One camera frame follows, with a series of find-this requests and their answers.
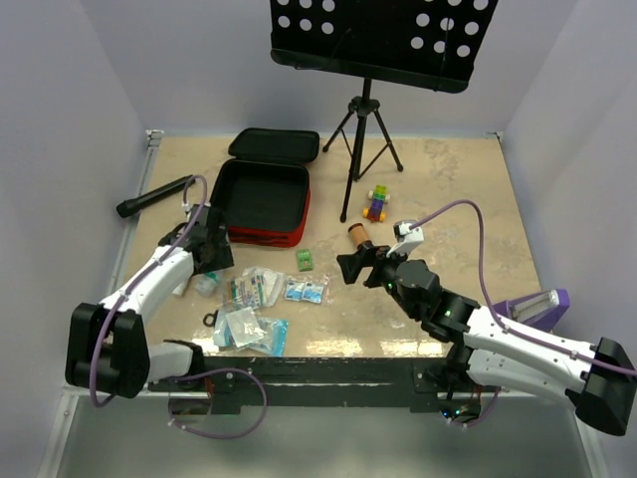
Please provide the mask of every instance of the tripod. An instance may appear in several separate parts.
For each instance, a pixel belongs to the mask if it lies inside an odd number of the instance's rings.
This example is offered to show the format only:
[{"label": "tripod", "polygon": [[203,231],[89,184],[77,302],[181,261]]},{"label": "tripod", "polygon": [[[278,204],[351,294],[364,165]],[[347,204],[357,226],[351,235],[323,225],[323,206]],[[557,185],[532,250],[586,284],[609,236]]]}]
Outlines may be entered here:
[{"label": "tripod", "polygon": [[[400,159],[398,159],[396,149],[391,142],[391,137],[389,137],[389,133],[387,132],[387,128],[385,127],[385,123],[380,117],[380,112],[378,111],[378,109],[380,108],[380,102],[378,100],[372,100],[369,97],[370,93],[371,79],[365,78],[362,86],[362,97],[354,97],[351,102],[349,102],[349,105],[347,105],[347,115],[345,115],[345,118],[342,119],[334,134],[331,136],[327,144],[322,148],[322,152],[327,152],[338,134],[341,133],[343,139],[345,140],[345,144],[347,145],[349,156],[351,157],[351,163],[349,164],[349,176],[347,177],[347,187],[345,189],[345,198],[342,203],[342,212],[340,213],[340,222],[345,222],[347,220],[347,205],[349,204],[349,194],[351,193],[352,181],[357,181],[358,179],[360,179],[365,174],[365,172],[369,170],[373,163],[376,162],[376,159],[378,159],[380,155],[385,152],[385,149],[389,148],[389,150],[391,151],[391,155],[394,157],[394,161],[396,162],[396,167],[398,168],[398,170],[403,170]],[[347,136],[345,136],[345,133],[342,129],[345,127],[354,113],[356,113],[356,116],[358,117],[358,125],[356,126],[354,149],[352,150],[349,147]],[[367,126],[367,117],[370,113],[373,113],[376,117],[376,121],[378,121],[378,126],[380,126],[382,135],[385,137],[385,146],[378,152],[378,154],[371,160],[371,162],[367,164],[367,167],[365,167],[363,171],[360,172],[362,147],[365,142],[365,127]]]}]

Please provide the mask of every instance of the green box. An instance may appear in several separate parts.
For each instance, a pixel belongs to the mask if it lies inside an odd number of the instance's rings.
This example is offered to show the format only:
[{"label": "green box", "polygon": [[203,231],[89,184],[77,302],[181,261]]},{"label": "green box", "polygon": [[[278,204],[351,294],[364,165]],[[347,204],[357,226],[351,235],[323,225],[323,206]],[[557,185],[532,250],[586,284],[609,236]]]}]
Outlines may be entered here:
[{"label": "green box", "polygon": [[300,272],[311,271],[315,267],[310,249],[297,251],[297,265]]}]

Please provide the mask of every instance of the building block toy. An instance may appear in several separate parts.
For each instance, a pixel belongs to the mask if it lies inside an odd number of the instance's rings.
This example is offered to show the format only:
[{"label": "building block toy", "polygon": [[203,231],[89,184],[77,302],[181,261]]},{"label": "building block toy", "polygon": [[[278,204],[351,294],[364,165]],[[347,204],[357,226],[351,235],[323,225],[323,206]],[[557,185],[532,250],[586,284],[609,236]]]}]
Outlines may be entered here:
[{"label": "building block toy", "polygon": [[389,203],[387,188],[378,184],[373,191],[369,191],[367,197],[371,199],[371,205],[363,209],[362,217],[369,219],[371,222],[383,222],[386,214],[383,212],[382,207]]},{"label": "building block toy", "polygon": [[315,267],[310,249],[297,251],[297,265],[300,272],[311,271]]}]

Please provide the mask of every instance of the brown cylinder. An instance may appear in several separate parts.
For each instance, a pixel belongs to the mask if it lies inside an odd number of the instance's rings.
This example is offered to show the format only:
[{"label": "brown cylinder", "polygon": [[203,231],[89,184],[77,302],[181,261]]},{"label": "brown cylinder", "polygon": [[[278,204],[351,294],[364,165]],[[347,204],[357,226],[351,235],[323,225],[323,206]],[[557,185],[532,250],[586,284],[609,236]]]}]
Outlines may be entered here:
[{"label": "brown cylinder", "polygon": [[351,237],[354,246],[356,246],[356,249],[358,249],[358,246],[360,246],[363,242],[370,241],[369,235],[367,234],[367,231],[365,231],[365,226],[363,226],[360,222],[349,226],[347,232],[349,233],[349,237]]}]

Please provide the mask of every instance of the music stand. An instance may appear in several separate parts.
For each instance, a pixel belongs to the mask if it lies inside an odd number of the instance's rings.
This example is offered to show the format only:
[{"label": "music stand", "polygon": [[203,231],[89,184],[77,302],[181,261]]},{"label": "music stand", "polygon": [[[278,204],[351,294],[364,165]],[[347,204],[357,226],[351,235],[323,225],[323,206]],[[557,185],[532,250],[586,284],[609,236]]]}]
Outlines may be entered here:
[{"label": "music stand", "polygon": [[[323,151],[342,133],[351,156],[340,222],[347,217],[353,180],[358,180],[386,149],[402,164],[370,97],[372,80],[445,93],[467,89],[474,61],[498,0],[270,0],[272,59],[298,70],[363,77],[363,93]],[[353,149],[342,129],[356,113]],[[367,116],[374,114],[385,147],[360,173]]]}]

